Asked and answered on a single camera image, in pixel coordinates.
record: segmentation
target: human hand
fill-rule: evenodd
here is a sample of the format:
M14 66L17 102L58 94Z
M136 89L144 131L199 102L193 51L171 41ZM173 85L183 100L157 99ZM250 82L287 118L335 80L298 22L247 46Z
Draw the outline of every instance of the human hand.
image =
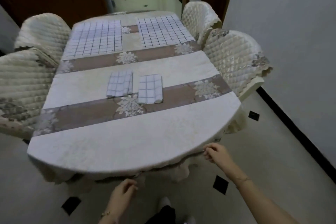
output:
M236 179L244 179L247 177L243 171L232 160L228 150L220 144L210 143L203 147L205 159L216 165L226 174L233 182Z
M115 220L120 218L129 206L132 196L138 190L135 180L126 179L113 190L106 212Z

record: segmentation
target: black baseboard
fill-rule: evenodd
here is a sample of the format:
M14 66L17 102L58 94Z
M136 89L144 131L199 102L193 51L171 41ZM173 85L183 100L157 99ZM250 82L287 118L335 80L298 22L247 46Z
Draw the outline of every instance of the black baseboard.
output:
M315 161L322 167L325 173L336 183L336 169L325 158L325 156L319 151L319 149L309 140L309 138L302 133L302 131L294 124L294 122L284 113L284 111L274 102L274 100L267 94L267 92L259 87L257 89L258 94L268 104L269 107L275 112L279 119L285 124L285 126L292 132L297 140L303 145L303 147L309 152L309 154L315 159Z

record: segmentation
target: black pants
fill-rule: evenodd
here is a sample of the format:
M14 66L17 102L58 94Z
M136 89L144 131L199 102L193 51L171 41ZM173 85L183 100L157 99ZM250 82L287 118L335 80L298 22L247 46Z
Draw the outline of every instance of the black pants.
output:
M166 205L145 224L175 224L175 209Z

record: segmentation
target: wrist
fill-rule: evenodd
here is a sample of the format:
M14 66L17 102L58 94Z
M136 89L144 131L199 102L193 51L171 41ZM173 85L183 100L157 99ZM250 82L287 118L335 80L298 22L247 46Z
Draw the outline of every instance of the wrist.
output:
M106 210L102 214L99 224L115 224L118 222L118 219L118 216Z
M235 163L230 165L230 168L221 168L225 175L237 186L237 184L248 176Z

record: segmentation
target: black diamond tile inset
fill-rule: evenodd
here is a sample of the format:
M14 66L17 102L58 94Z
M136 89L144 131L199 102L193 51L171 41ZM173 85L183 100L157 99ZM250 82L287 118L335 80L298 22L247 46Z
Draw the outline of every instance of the black diamond tile inset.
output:
M70 216L81 202L82 201L78 197L69 197L62 205L62 208Z
M226 190L228 189L229 182L224 180L223 178L216 176L215 183L213 184L213 188L218 190L220 193L224 194L226 193Z
M259 114L258 113L256 113L256 112L252 112L252 111L250 111L250 113L249 113L249 118L251 118L251 119L253 119L253 120L256 120L256 121L258 121L259 120Z

